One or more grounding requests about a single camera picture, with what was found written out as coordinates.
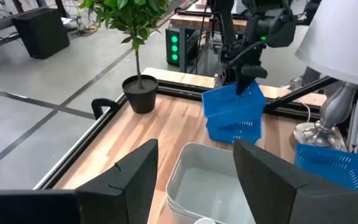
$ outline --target wooden table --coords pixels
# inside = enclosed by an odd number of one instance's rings
[[[207,4],[207,0],[199,0],[196,2],[196,8],[204,9],[206,4]]]
[[[143,74],[153,75],[160,80],[213,87],[214,79],[178,72],[147,68]],[[265,96],[275,98],[288,92],[281,88],[260,86]],[[325,96],[310,94],[303,102],[321,105]],[[200,142],[209,146],[231,150],[232,145],[209,139],[205,128],[201,102],[159,95],[156,107],[149,114],[135,114],[128,103],[93,140],[80,158],[60,179],[55,189],[74,189],[110,168],[116,161],[136,149],[150,138],[159,144],[157,185],[149,216],[149,224],[174,223],[165,206],[165,186],[182,147],[188,142]],[[259,147],[293,162],[294,150],[289,136],[299,122],[294,119],[264,115],[262,138]]]
[[[247,27],[247,21],[243,20],[233,20],[234,30],[237,33],[243,33]],[[187,29],[201,29],[203,25],[203,16],[185,16],[185,15],[174,15],[171,17],[171,25],[174,27],[186,27]],[[204,19],[203,29],[209,30],[211,28],[211,23],[209,22],[209,16],[206,16]]]

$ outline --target blue plastic basket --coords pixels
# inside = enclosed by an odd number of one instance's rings
[[[348,189],[358,189],[358,154],[298,144],[295,164]]]
[[[262,119],[253,121],[242,121],[238,124],[230,124],[223,127],[217,127],[209,120],[206,123],[209,138],[215,141],[221,141],[233,144],[235,139],[245,139],[255,144],[262,136]]]
[[[237,84],[203,93],[204,115],[215,126],[226,126],[262,116],[265,97],[253,81],[241,95],[236,95]]]

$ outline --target potted plant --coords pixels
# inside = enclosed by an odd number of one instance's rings
[[[127,78],[122,89],[136,113],[152,111],[158,81],[140,73],[139,46],[145,44],[157,22],[168,11],[168,0],[84,0],[80,7],[89,8],[90,14],[95,12],[99,26],[104,23],[107,29],[118,29],[129,35],[121,43],[132,42],[137,75]]]

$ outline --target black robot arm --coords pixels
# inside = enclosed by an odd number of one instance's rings
[[[260,66],[262,51],[269,47],[287,47],[295,35],[297,17],[293,15],[287,0],[242,0],[250,16],[244,38],[237,40],[231,10],[234,0],[209,0],[211,11],[218,15],[224,36],[220,52],[223,85],[237,82],[237,94],[241,94],[255,78],[266,78],[267,71]],[[274,18],[266,17],[268,10],[281,9]]]

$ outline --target gray floor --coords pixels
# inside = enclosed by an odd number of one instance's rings
[[[295,3],[297,10],[303,8],[301,2]],[[160,28],[162,33],[167,26]],[[305,64],[293,53],[305,31],[299,27],[288,48],[264,50],[262,65],[269,76],[259,83],[286,85],[303,73]],[[68,48],[47,60],[30,58],[20,42],[0,47],[0,91],[45,103],[37,106],[0,94],[0,189],[31,189],[94,122],[67,108],[90,114],[94,98],[115,100],[121,94],[122,81],[135,74],[131,46],[119,44],[124,37],[117,30],[101,28],[89,37],[72,40]],[[140,48],[140,69],[178,71],[167,65],[165,57],[165,37],[154,33]],[[208,60],[201,60],[199,73],[217,73],[216,61],[209,54]],[[208,71],[202,69],[204,63]]]

